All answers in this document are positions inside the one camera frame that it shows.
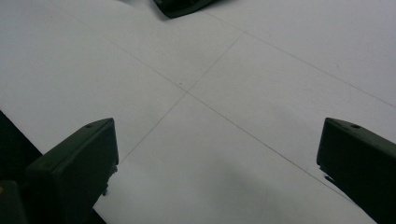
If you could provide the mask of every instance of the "tile grout line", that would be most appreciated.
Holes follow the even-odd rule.
[[[128,152],[128,154],[121,160],[120,164],[122,164],[128,157],[129,155],[131,155],[131,153],[138,147],[140,146],[140,144],[152,133],[152,131],[154,131],[155,128],[157,128],[157,126],[161,123],[161,121],[163,121],[163,119],[178,105],[178,103],[187,95],[187,92],[185,91],[183,93],[183,95],[180,97],[180,99],[177,100],[177,102],[172,105],[172,107],[163,115],[163,117],[154,125],[154,127],[152,127],[150,129],[150,131],[142,138],[142,140],[140,140],[136,146],[134,146],[134,148],[132,148],[132,150],[130,152]]]
[[[356,87],[356,86],[354,86],[354,85],[352,85],[352,84],[350,84],[350,83],[344,81],[344,80],[341,79],[340,77],[337,77],[337,76],[335,76],[335,75],[333,75],[333,74],[331,74],[331,73],[329,73],[329,72],[326,72],[326,71],[324,71],[324,70],[322,70],[322,69],[320,69],[320,68],[314,66],[313,64],[308,63],[308,62],[306,62],[306,61],[304,61],[304,60],[298,58],[297,56],[294,56],[293,54],[288,53],[287,51],[285,51],[285,50],[283,50],[283,49],[281,49],[281,48],[279,48],[279,47],[277,47],[277,46],[275,46],[275,45],[273,45],[273,44],[270,44],[270,43],[268,43],[268,42],[266,42],[266,41],[264,41],[264,40],[258,38],[257,36],[254,36],[254,35],[252,35],[252,34],[250,34],[250,33],[248,33],[248,32],[246,32],[246,34],[249,35],[249,36],[251,36],[251,37],[253,37],[253,38],[255,38],[255,39],[257,39],[257,40],[259,40],[260,42],[262,42],[262,43],[265,44],[265,45],[271,46],[272,48],[277,49],[277,50],[279,50],[279,51],[281,51],[281,52],[283,52],[283,53],[289,55],[290,57],[292,57],[292,58],[294,58],[294,59],[296,59],[296,60],[298,60],[298,61],[300,61],[300,62],[302,62],[302,63],[305,63],[306,65],[309,65],[309,66],[311,66],[311,67],[317,69],[319,72],[321,72],[321,73],[323,73],[323,74],[325,74],[325,75],[327,75],[327,76],[329,76],[329,77],[332,77],[332,78],[334,78],[334,79],[336,79],[336,80],[338,80],[338,81],[341,81],[341,82],[344,83],[344,84],[347,84],[348,86],[352,87],[353,89],[355,89],[355,90],[357,90],[357,91],[361,91],[361,92],[363,92],[363,93],[365,93],[365,94],[367,94],[367,95],[369,95],[369,96],[375,98],[376,100],[378,100],[378,101],[380,101],[380,102],[386,104],[386,105],[390,105],[391,107],[396,108],[396,105],[393,105],[393,104],[391,104],[391,103],[388,103],[388,102],[386,102],[386,101],[384,101],[384,100],[378,98],[377,96],[374,96],[373,94],[371,94],[371,93],[369,93],[369,92],[367,92],[367,91],[363,91],[363,90],[359,89],[358,87]]]
[[[281,158],[283,158],[283,159],[285,159],[286,161],[290,162],[292,165],[294,165],[295,167],[297,167],[298,169],[300,169],[300,170],[303,171],[304,173],[306,173],[306,174],[310,175],[311,177],[313,177],[314,179],[316,179],[316,180],[317,180],[319,183],[321,183],[322,185],[326,186],[327,188],[329,188],[330,190],[334,191],[335,193],[337,193],[337,194],[340,195],[341,197],[343,197],[343,198],[347,199],[348,201],[350,201],[350,200],[349,200],[348,198],[346,198],[344,195],[342,195],[342,194],[340,194],[339,192],[335,191],[334,189],[330,188],[329,186],[327,186],[326,184],[324,184],[322,181],[320,181],[319,179],[317,179],[317,178],[314,177],[313,175],[309,174],[309,173],[308,173],[307,171],[305,171],[303,168],[301,168],[300,166],[298,166],[298,165],[295,164],[294,162],[290,161],[289,159],[287,159],[287,158],[284,157],[283,155],[279,154],[277,151],[275,151],[275,150],[272,149],[271,147],[269,147],[269,146],[267,146],[266,144],[264,144],[264,142],[260,141],[257,137],[255,137],[254,135],[248,133],[247,131],[245,131],[244,129],[242,129],[242,128],[239,127],[238,125],[236,125],[234,122],[232,122],[231,120],[229,120],[229,119],[227,119],[226,117],[224,117],[223,115],[221,115],[218,111],[216,111],[216,110],[213,109],[212,107],[208,106],[207,104],[205,104],[204,102],[202,102],[201,100],[199,100],[198,98],[196,98],[195,96],[193,96],[192,94],[190,94],[190,90],[191,90],[193,87],[195,87],[195,85],[198,83],[198,81],[201,80],[201,79],[210,71],[210,69],[211,69],[211,68],[212,68],[212,67],[213,67],[213,66],[225,55],[226,52],[229,51],[229,49],[230,49],[231,47],[233,47],[233,46],[235,45],[235,43],[236,43],[243,35],[249,35],[249,36],[251,36],[251,37],[254,37],[254,38],[256,38],[257,40],[261,41],[262,43],[264,43],[264,44],[266,44],[266,45],[269,45],[269,46],[271,46],[271,47],[273,47],[273,48],[275,48],[275,49],[278,49],[278,50],[280,50],[280,51],[286,53],[287,55],[289,55],[289,56],[291,56],[291,57],[297,59],[298,61],[300,61],[300,62],[302,62],[302,63],[305,63],[305,64],[307,64],[307,65],[309,65],[309,66],[311,66],[311,67],[314,67],[314,68],[318,69],[320,72],[322,72],[322,73],[324,73],[324,74],[326,74],[326,75],[328,75],[328,76],[330,76],[330,77],[332,77],[332,78],[335,78],[335,79],[337,79],[337,80],[339,80],[339,81],[341,81],[341,82],[347,84],[348,86],[353,87],[354,89],[356,89],[356,90],[358,90],[358,91],[362,91],[362,90],[360,90],[359,88],[357,88],[357,87],[355,87],[355,86],[353,86],[353,85],[351,85],[351,84],[345,82],[345,81],[342,80],[342,79],[339,79],[338,77],[335,77],[334,75],[332,75],[332,74],[330,74],[330,73],[327,73],[327,72],[325,72],[325,71],[322,71],[321,69],[315,67],[313,64],[307,63],[307,62],[305,62],[305,61],[303,61],[303,60],[297,58],[296,56],[294,56],[294,55],[292,55],[292,54],[286,52],[286,51],[283,50],[283,49],[280,49],[280,48],[278,48],[278,47],[276,47],[276,46],[274,46],[274,45],[272,45],[272,44],[269,44],[269,43],[267,43],[267,42],[265,42],[265,41],[259,39],[258,37],[254,36],[254,35],[252,35],[252,34],[250,34],[250,33],[247,33],[247,32],[245,32],[245,31],[243,31],[243,30],[241,30],[241,29],[239,29],[239,28],[237,28],[237,27],[231,25],[231,24],[228,23],[228,22],[223,21],[223,20],[221,20],[221,19],[219,19],[219,18],[217,18],[217,17],[215,17],[215,16],[213,16],[213,15],[211,15],[211,14],[209,14],[209,13],[203,11],[205,14],[207,14],[207,15],[209,15],[209,16],[211,16],[211,17],[213,17],[213,18],[215,18],[215,19],[217,19],[217,20],[219,20],[219,21],[223,21],[223,22],[225,22],[226,24],[228,24],[228,25],[230,25],[231,27],[233,27],[234,29],[241,31],[242,34],[231,44],[230,47],[228,47],[228,48],[216,59],[216,61],[215,61],[212,65],[209,66],[209,68],[204,72],[204,74],[203,74],[197,81],[195,81],[194,84],[186,91],[186,90],[184,90],[183,88],[181,88],[179,85],[177,85],[175,82],[171,81],[169,78],[165,77],[163,74],[161,74],[160,72],[158,72],[157,70],[155,70],[154,68],[152,68],[151,66],[149,66],[148,64],[146,64],[146,63],[144,63],[143,61],[141,61],[140,59],[136,58],[134,55],[132,55],[131,53],[129,53],[128,51],[126,51],[124,48],[120,47],[118,44],[114,43],[112,40],[110,40],[110,39],[107,38],[106,36],[99,34],[95,29],[93,29],[93,28],[92,28],[90,25],[88,25],[86,22],[81,21],[81,20],[80,20],[79,18],[77,18],[75,15],[73,15],[73,14],[71,14],[70,12],[68,12],[67,10],[63,9],[61,6],[57,5],[56,3],[53,3],[53,2],[50,2],[50,3],[53,4],[53,5],[55,5],[57,8],[59,8],[61,11],[63,11],[64,13],[66,13],[67,15],[69,15],[70,17],[72,17],[74,20],[76,20],[76,21],[80,22],[81,24],[83,24],[84,26],[88,27],[91,31],[93,31],[93,32],[96,33],[97,35],[101,36],[103,39],[105,39],[106,41],[108,41],[108,42],[111,43],[112,45],[116,46],[116,47],[117,47],[118,49],[120,49],[122,52],[126,53],[127,55],[129,55],[130,57],[134,58],[135,60],[139,61],[140,63],[142,63],[143,65],[145,65],[145,66],[148,67],[149,69],[151,69],[153,72],[155,72],[155,73],[158,74],[159,76],[165,78],[166,80],[168,80],[169,82],[171,82],[172,84],[174,84],[176,87],[178,87],[179,89],[181,89],[182,91],[184,91],[184,94],[180,97],[180,99],[179,99],[179,100],[178,100],[178,101],[177,101],[177,102],[165,113],[165,115],[164,115],[164,116],[156,123],[156,125],[155,125],[155,126],[154,126],[154,127],[142,138],[142,140],[140,140],[140,141],[136,144],[136,146],[135,146],[135,147],[134,147],[134,148],[133,148],[133,149],[121,160],[120,164],[122,164],[122,163],[125,161],[125,159],[128,158],[128,156],[129,156],[129,155],[130,155],[130,154],[131,154],[131,153],[132,153],[132,152],[133,152],[133,151],[134,151],[134,150],[146,139],[146,138],[147,138],[147,136],[148,136],[159,124],[160,124],[160,122],[161,122],[161,121],[169,114],[169,112],[181,101],[181,99],[183,99],[183,98],[188,94],[188,95],[192,96],[193,98],[195,98],[196,100],[198,100],[199,102],[201,102],[202,104],[204,104],[205,106],[207,106],[208,108],[210,108],[212,111],[216,112],[217,114],[219,114],[220,116],[222,116],[222,117],[225,118],[226,120],[230,121],[231,124],[233,124],[233,125],[234,125],[235,127],[237,127],[238,129],[242,130],[244,133],[247,133],[248,135],[250,135],[251,137],[253,137],[253,138],[256,139],[257,141],[259,141],[260,143],[262,143],[262,144],[265,145],[266,147],[268,147],[268,148],[270,148],[271,150],[273,150],[273,151],[274,151],[277,155],[279,155]],[[396,106],[394,106],[394,105],[391,105],[391,104],[389,104],[389,103],[387,103],[387,102],[385,102],[385,101],[383,101],[383,100],[377,98],[376,96],[373,96],[372,94],[370,94],[370,93],[368,93],[368,92],[366,92],[366,91],[362,91],[362,92],[364,92],[364,93],[366,93],[366,94],[368,94],[368,95],[374,97],[375,99],[377,99],[377,100],[379,100],[379,101],[381,101],[381,102],[383,102],[383,103],[385,103],[385,104],[387,104],[387,105],[390,105],[390,106],[392,106],[392,107],[396,107]]]
[[[391,103],[388,103],[388,102],[386,102],[386,101],[380,99],[379,97],[377,97],[377,96],[375,96],[375,95],[373,95],[373,94],[371,94],[371,93],[369,93],[369,92],[367,92],[367,91],[363,91],[363,90],[359,89],[358,87],[356,87],[356,86],[354,86],[354,85],[352,85],[352,84],[350,84],[350,83],[344,81],[343,79],[341,79],[341,78],[339,78],[339,77],[337,77],[337,76],[335,76],[335,75],[333,75],[333,74],[331,74],[331,73],[329,73],[329,72],[326,72],[326,71],[324,71],[324,70],[322,70],[322,69],[320,69],[320,68],[314,66],[313,64],[308,63],[308,62],[306,62],[306,61],[304,61],[304,60],[298,58],[297,56],[294,56],[294,55],[291,54],[291,53],[288,53],[287,51],[283,50],[282,48],[279,48],[279,47],[277,47],[277,46],[275,46],[275,45],[273,45],[273,44],[270,44],[270,43],[266,42],[265,40],[263,40],[263,39],[261,39],[261,38],[255,36],[255,35],[253,35],[253,34],[247,32],[247,31],[244,31],[244,30],[242,30],[242,29],[240,29],[240,28],[238,28],[238,27],[236,27],[236,26],[234,26],[234,25],[228,23],[227,21],[224,21],[224,20],[222,20],[222,19],[220,19],[220,18],[218,18],[218,17],[216,17],[216,16],[214,16],[214,15],[212,15],[212,14],[206,12],[206,11],[203,11],[203,12],[206,13],[207,15],[209,15],[209,16],[215,18],[215,19],[218,19],[219,21],[223,21],[223,22],[227,23],[228,25],[232,26],[233,28],[235,28],[235,29],[237,29],[237,30],[239,30],[239,31],[241,31],[241,32],[244,32],[244,34],[249,35],[249,36],[251,36],[251,37],[253,37],[253,38],[259,40],[259,41],[262,42],[263,44],[269,45],[269,46],[271,46],[271,47],[273,47],[273,48],[275,48],[275,49],[277,49],[277,50],[280,50],[281,52],[283,52],[283,53],[289,55],[290,57],[292,57],[292,58],[294,58],[294,59],[296,59],[296,60],[298,60],[298,61],[300,61],[300,62],[302,62],[302,63],[305,63],[305,64],[307,64],[308,66],[311,66],[311,67],[313,67],[313,68],[319,70],[319,72],[322,72],[322,73],[324,73],[325,75],[327,75],[327,76],[329,76],[329,77],[332,77],[332,78],[334,78],[334,79],[336,79],[336,80],[338,80],[338,81],[343,82],[344,84],[347,84],[348,86],[352,87],[352,88],[355,89],[355,90],[361,91],[361,92],[363,92],[363,93],[365,93],[365,94],[367,94],[367,95],[369,95],[369,96],[375,98],[376,100],[381,101],[382,103],[384,103],[384,104],[386,104],[386,105],[390,105],[390,106],[396,108],[396,105],[393,105],[393,104],[391,104]]]
[[[326,188],[332,190],[333,192],[335,192],[336,194],[340,195],[341,197],[347,199],[348,201],[352,202],[350,199],[348,199],[348,197],[342,195],[341,193],[337,192],[336,190],[330,188],[329,186],[327,186],[325,183],[323,183],[321,180],[319,180],[317,177],[309,174],[306,170],[304,170],[303,168],[301,168],[299,165],[297,165],[296,163],[294,163],[293,161],[289,160],[288,158],[286,158],[285,156],[283,156],[282,154],[280,154],[279,152],[277,152],[276,150],[274,150],[273,148],[271,148],[270,146],[268,146],[267,144],[265,144],[263,141],[261,141],[259,138],[257,138],[256,136],[254,136],[253,134],[249,133],[248,131],[244,130],[243,128],[241,128],[239,125],[237,125],[236,123],[232,122],[230,119],[227,119],[225,116],[221,115],[217,110],[215,110],[214,108],[212,108],[211,106],[207,105],[205,102],[201,101],[200,99],[198,99],[197,97],[195,97],[194,95],[192,95],[191,93],[187,92],[187,94],[191,97],[193,97],[194,99],[196,99],[197,101],[201,102],[203,105],[205,105],[206,107],[208,107],[210,110],[214,111],[215,113],[217,113],[218,115],[222,116],[224,119],[228,120],[229,122],[231,122],[232,125],[234,125],[236,128],[240,129],[241,131],[243,131],[244,133],[248,134],[249,136],[253,137],[254,139],[256,139],[257,141],[259,141],[261,144],[263,144],[264,146],[268,147],[269,149],[271,149],[272,151],[274,151],[278,156],[280,156],[281,158],[283,158],[284,160],[288,161],[289,163],[291,163],[293,166],[295,166],[296,168],[298,168],[299,170],[303,171],[304,173],[306,173],[307,175],[310,175],[312,178],[316,179],[320,184],[322,184],[323,186],[325,186]]]
[[[244,32],[242,32],[238,38],[236,38],[236,40],[230,45],[230,47],[228,47],[226,50],[224,50],[224,52],[206,69],[206,71],[197,79],[195,80],[194,84],[192,84],[189,89],[187,90],[187,92],[190,92],[190,90],[192,90],[192,88],[194,88],[198,82],[204,77],[206,76],[206,74],[210,71],[210,69],[212,69],[213,66],[215,66],[215,64],[218,63],[218,61],[220,61],[220,59],[222,59],[222,57],[236,44],[236,42],[239,41],[239,39],[244,35]]]
[[[130,52],[128,52],[126,49],[122,48],[121,46],[119,46],[118,44],[116,44],[115,42],[113,42],[111,39],[107,38],[104,35],[99,34],[99,32],[97,32],[95,29],[93,29],[89,24],[87,24],[86,22],[80,20],[77,16],[71,14],[70,12],[68,12],[67,10],[63,9],[62,6],[59,6],[56,3],[50,2],[51,4],[55,5],[57,8],[59,8],[62,12],[64,12],[65,14],[67,14],[68,16],[70,16],[73,20],[78,21],[79,23],[81,23],[82,25],[86,26],[87,28],[89,28],[92,32],[94,32],[96,35],[99,35],[100,37],[102,37],[104,40],[106,40],[107,42],[109,42],[110,44],[114,45],[117,49],[121,50],[122,52],[126,53],[127,55],[129,55],[131,58],[137,60],[138,62],[142,63],[143,65],[145,65],[146,67],[148,67],[151,71],[153,71],[154,73],[156,73],[157,75],[165,78],[166,80],[168,80],[169,82],[171,82],[173,85],[175,85],[176,87],[178,87],[179,89],[184,90],[183,88],[181,88],[179,85],[177,85],[175,82],[173,82],[172,80],[170,80],[168,77],[164,76],[162,73],[158,72],[156,69],[152,68],[151,66],[149,66],[147,63],[143,62],[142,60],[140,60],[139,58],[137,58],[136,56],[134,56],[133,54],[131,54]]]

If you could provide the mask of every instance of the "black plastic part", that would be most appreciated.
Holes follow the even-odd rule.
[[[326,119],[320,169],[377,223],[396,223],[396,145],[361,126]]]
[[[82,223],[119,163],[113,119],[88,124],[26,169],[47,223]]]
[[[0,223],[28,223],[17,182],[0,181]]]
[[[153,0],[169,18],[181,17],[206,7],[215,0]]]

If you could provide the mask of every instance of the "black object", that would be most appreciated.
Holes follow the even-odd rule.
[[[361,126],[326,119],[317,164],[377,223],[396,223],[396,145]]]
[[[214,1],[215,0],[154,0],[160,11],[169,18],[191,14]]]
[[[0,111],[0,180],[25,182],[24,170],[42,154]]]
[[[27,224],[20,190],[15,181],[0,181],[0,223]]]
[[[90,215],[92,207],[106,191],[118,163],[113,119],[79,129],[25,170],[27,181],[20,193],[26,219],[60,224],[89,223],[88,216],[97,220]]]

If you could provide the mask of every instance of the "white floor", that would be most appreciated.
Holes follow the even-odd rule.
[[[396,142],[396,2],[0,0],[0,109],[42,152],[116,121],[111,223],[374,223],[316,165],[323,121]]]

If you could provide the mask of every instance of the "white surface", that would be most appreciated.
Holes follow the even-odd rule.
[[[107,223],[374,223],[315,158],[326,117],[396,141],[392,1],[224,0],[170,21],[125,2],[0,1],[17,127],[47,152],[116,121]]]
[[[396,1],[224,2],[206,11],[396,106]]]
[[[131,153],[96,205],[114,223],[372,223],[193,97]]]
[[[315,171],[325,118],[358,123],[396,142],[394,107],[249,35],[191,94],[323,182]]]

